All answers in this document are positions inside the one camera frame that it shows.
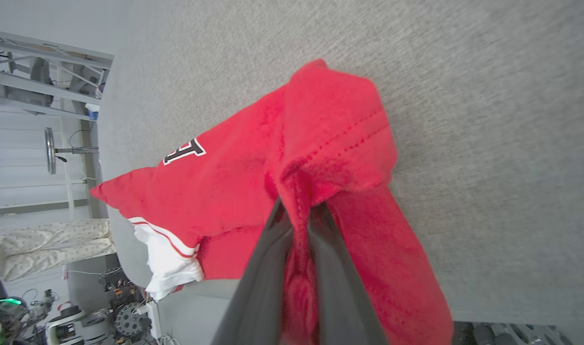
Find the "wire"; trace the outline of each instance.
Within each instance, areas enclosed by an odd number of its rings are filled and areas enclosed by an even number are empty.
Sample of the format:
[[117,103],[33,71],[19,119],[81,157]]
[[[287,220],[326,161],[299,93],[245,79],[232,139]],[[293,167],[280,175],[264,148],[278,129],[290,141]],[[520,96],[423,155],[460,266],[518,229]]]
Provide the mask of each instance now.
[[174,336],[171,336],[167,333],[160,338],[158,343],[160,345],[181,345],[181,343],[179,343],[179,341]]
[[147,297],[145,297],[145,299],[143,299],[143,301],[141,303],[139,303],[139,305],[136,306],[136,308],[134,308],[134,310],[132,311],[132,314],[134,314],[134,312],[141,306],[141,304],[145,303],[147,301]]
[[24,292],[24,294],[22,295],[22,299],[24,298],[24,296],[25,296],[25,295],[26,295],[28,292],[31,292],[32,290],[36,291],[36,293],[34,294],[34,297],[33,297],[33,299],[31,299],[31,301],[34,301],[34,299],[36,299],[36,297],[38,296],[38,290],[37,290],[37,289],[35,289],[35,288],[31,288],[30,290],[28,290],[28,291]]
[[24,281],[26,281],[26,280],[33,280],[33,279],[38,279],[38,278],[47,277],[47,276],[52,276],[52,275],[59,275],[59,272],[56,272],[56,273],[49,273],[48,275],[44,275],[44,276],[38,276],[38,277],[34,277],[34,278],[27,278],[27,279],[20,280],[20,281],[18,281],[18,282],[12,282],[12,283],[9,283],[9,284],[7,284],[7,285],[15,285],[15,284],[20,284],[21,282],[24,282]]
[[[120,269],[121,269],[121,267],[117,267],[117,269],[114,269],[113,271],[110,271],[108,273],[117,272]],[[101,275],[102,274],[102,273],[92,273],[92,272],[83,272],[83,271],[66,271],[66,272],[84,273],[86,275]]]
[[92,124],[90,125],[90,129],[79,129],[78,131],[75,131],[75,133],[72,133],[70,135],[70,138],[68,138],[68,145],[70,147],[77,147],[77,146],[73,146],[70,141],[72,140],[72,137],[75,136],[75,134],[79,133],[79,132],[91,132],[92,128],[94,127],[94,122],[92,122]]

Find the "machine part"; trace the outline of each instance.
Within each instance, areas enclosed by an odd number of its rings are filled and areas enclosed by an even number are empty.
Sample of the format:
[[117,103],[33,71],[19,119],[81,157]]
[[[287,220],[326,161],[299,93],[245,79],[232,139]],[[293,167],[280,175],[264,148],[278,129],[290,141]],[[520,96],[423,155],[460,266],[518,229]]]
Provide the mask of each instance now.
[[51,295],[51,290],[45,290],[45,296],[42,299],[30,303],[30,319],[26,326],[29,327],[44,320],[45,317],[47,317],[47,314],[51,312],[53,301],[55,301],[55,299]]
[[45,127],[45,150],[47,152],[47,170],[49,171],[50,175],[56,174],[56,158],[58,158],[56,153],[98,153],[98,147],[72,147],[71,149],[56,149],[56,145],[53,140],[53,129],[51,129],[51,127]]
[[479,325],[474,328],[473,336],[475,337],[478,345],[495,345],[494,333],[492,332],[492,328],[487,325]]
[[[86,316],[78,306],[66,308],[60,312],[60,316],[47,322],[45,325],[45,337],[48,345],[72,345],[83,341],[83,338],[76,332],[80,322],[77,320]],[[68,326],[73,325],[74,330],[69,332]]]
[[162,329],[160,328],[160,317],[158,314],[158,304],[151,301],[144,306],[140,306],[134,312],[134,314],[145,314],[150,319],[150,329],[149,333],[154,339],[160,339],[162,337]]
[[496,345],[518,345],[514,336],[508,333],[503,333],[494,339]]
[[28,304],[19,297],[7,297],[6,299],[1,299],[0,311],[9,315],[16,322],[20,322],[20,320],[29,312]]
[[[486,328],[493,333],[493,342],[486,343]],[[572,345],[555,326],[514,323],[474,323],[474,338],[478,345]]]
[[108,319],[106,317],[92,317],[83,319],[82,329],[78,330],[86,344],[98,343],[109,336]]
[[113,288],[120,288],[120,285],[125,285],[124,283],[129,282],[129,280],[124,271],[121,270],[121,267],[115,267],[104,271],[98,277],[98,282],[105,286],[105,291],[110,291]]
[[18,334],[22,329],[21,319],[25,314],[27,308],[23,304],[0,302],[0,337],[7,338],[12,334]]
[[114,328],[117,332],[125,336],[137,336],[143,332],[141,321],[147,317],[145,314],[134,314],[134,310],[140,302],[126,304],[121,308],[115,317]]

